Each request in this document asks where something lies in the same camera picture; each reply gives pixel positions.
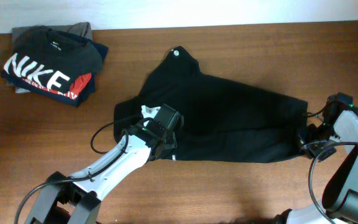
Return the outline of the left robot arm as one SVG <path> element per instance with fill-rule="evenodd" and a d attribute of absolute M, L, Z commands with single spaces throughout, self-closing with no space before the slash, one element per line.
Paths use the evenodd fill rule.
<path fill-rule="evenodd" d="M 141 113 L 141 119 L 124 128 L 117 145 L 97 161 L 68 177 L 55 172 L 31 190 L 14 220 L 19 220 L 25 203 L 38 192 L 26 223 L 96 223 L 101 202 L 124 178 L 177 146 L 175 131 L 184 124 L 177 110 L 143 105 Z"/>

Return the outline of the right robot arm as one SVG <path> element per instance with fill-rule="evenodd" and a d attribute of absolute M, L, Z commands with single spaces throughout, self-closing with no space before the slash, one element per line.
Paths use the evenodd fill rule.
<path fill-rule="evenodd" d="M 344 93 L 331 95 L 317 113 L 321 125 L 308 126 L 299 137 L 299 152 L 311 159 L 308 190 L 312 205 L 288 209 L 272 219 L 272 223 L 358 223 L 358 107 Z M 347 156 L 327 183 L 321 200 L 313 191 L 313 171 L 317 162 L 327 159 L 344 147 Z"/>

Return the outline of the black t-shirt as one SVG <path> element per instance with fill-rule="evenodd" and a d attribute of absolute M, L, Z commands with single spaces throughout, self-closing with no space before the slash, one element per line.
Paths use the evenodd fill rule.
<path fill-rule="evenodd" d="M 299 155 L 308 104 L 243 83 L 206 75 L 183 47 L 172 49 L 148 75 L 139 94 L 115 106 L 115 139 L 139 120 L 142 106 L 168 105 L 184 117 L 177 161 L 271 163 Z"/>

